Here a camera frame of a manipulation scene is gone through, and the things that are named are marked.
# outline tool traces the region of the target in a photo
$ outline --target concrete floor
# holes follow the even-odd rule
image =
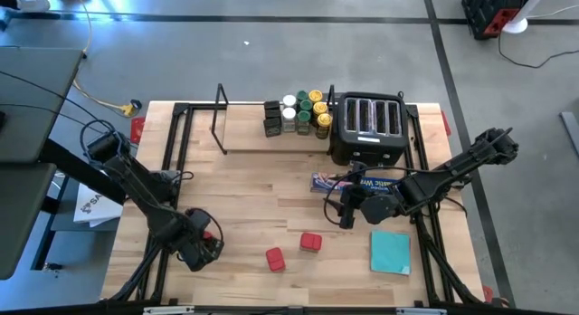
[[[81,11],[76,0],[51,0],[55,10]],[[277,99],[288,91],[404,91],[408,101],[438,102],[451,123],[451,149],[461,152],[449,94],[428,24],[195,22],[191,15],[348,16],[425,18],[424,0],[87,0],[92,12],[141,14],[148,21],[123,22],[95,14],[89,59],[80,81],[104,100],[210,100],[218,82],[231,100]],[[462,18],[460,0],[432,0],[440,18]],[[544,0],[545,14],[579,0]],[[171,15],[173,18],[151,16]],[[80,20],[14,19],[0,45],[78,47],[86,44],[88,23]],[[552,18],[579,19],[579,8]],[[540,70],[503,60],[497,41],[476,42],[465,25],[440,25],[451,75],[473,139],[491,127],[513,127],[520,143],[507,167],[480,171],[489,209],[519,308],[576,313],[579,310],[579,218],[572,192],[579,182],[579,159],[558,113],[575,110],[579,55],[551,61]],[[503,52],[528,63],[577,49],[576,25],[533,25],[520,35],[504,35]],[[127,119],[115,116],[72,90],[69,98],[128,132]],[[63,112],[88,121],[70,104]],[[80,154],[59,119],[52,138]],[[463,194],[470,236],[483,283],[495,283],[477,205]],[[71,264],[58,278],[27,270],[43,220],[26,247],[21,264],[0,282],[0,310],[96,301],[106,271],[113,234],[61,233],[49,259]],[[28,291],[42,287],[42,296]]]

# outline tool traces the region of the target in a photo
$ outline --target blue card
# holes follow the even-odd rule
[[[410,236],[373,230],[370,234],[370,269],[410,274]]]

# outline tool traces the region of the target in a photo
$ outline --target table leg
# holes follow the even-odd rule
[[[40,161],[53,163],[65,175],[78,180],[95,192],[103,194],[120,205],[125,200],[125,191],[118,184],[113,183],[109,177],[51,139],[47,139],[46,143],[44,143]]]

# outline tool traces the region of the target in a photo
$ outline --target wooden tabletop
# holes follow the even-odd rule
[[[153,101],[137,159],[150,170],[160,169],[174,102]],[[438,104],[418,104],[422,134],[431,168],[451,157]],[[201,207],[219,221],[225,247],[216,262],[200,272],[189,272],[173,255],[169,258],[164,301],[180,304],[229,306],[411,306],[426,302],[422,261],[414,225],[407,217],[389,218],[372,226],[356,215],[353,230],[341,230],[322,212],[322,195],[309,192],[312,172],[346,173],[324,153],[230,152],[224,156],[210,133],[212,111],[196,111],[185,170],[195,178],[184,182],[179,211]],[[223,134],[225,111],[218,113],[218,135]],[[180,144],[180,130],[176,145]],[[172,167],[175,167],[176,152]],[[401,177],[401,171],[371,173],[372,177]],[[451,192],[460,201],[460,195]],[[472,293],[483,298],[479,270],[465,214],[442,202],[439,212],[449,263]],[[407,233],[411,237],[411,274],[371,272],[369,234],[372,228]],[[319,253],[299,249],[303,232],[321,234]],[[117,292],[143,257],[147,240],[145,217],[127,203],[110,258],[101,297]],[[286,271],[270,272],[265,252],[280,247]],[[435,284],[443,296],[440,273],[432,262]],[[157,273],[149,279],[152,291]]]

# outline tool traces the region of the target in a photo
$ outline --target blue package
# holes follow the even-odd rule
[[[370,270],[410,274],[410,236],[373,230],[370,234]]]
[[[338,174],[327,174],[327,173],[313,173],[311,174],[311,182],[309,183],[309,191],[310,192],[317,192],[317,193],[327,193],[329,188],[331,188],[335,183],[336,180],[343,175]],[[376,177],[363,177],[362,178],[362,186],[368,188],[369,190],[375,192],[388,192],[388,186],[395,182],[395,179],[389,178],[376,178]],[[352,183],[347,181],[341,181],[337,186],[334,188],[332,193],[341,193],[344,186],[352,185]]]

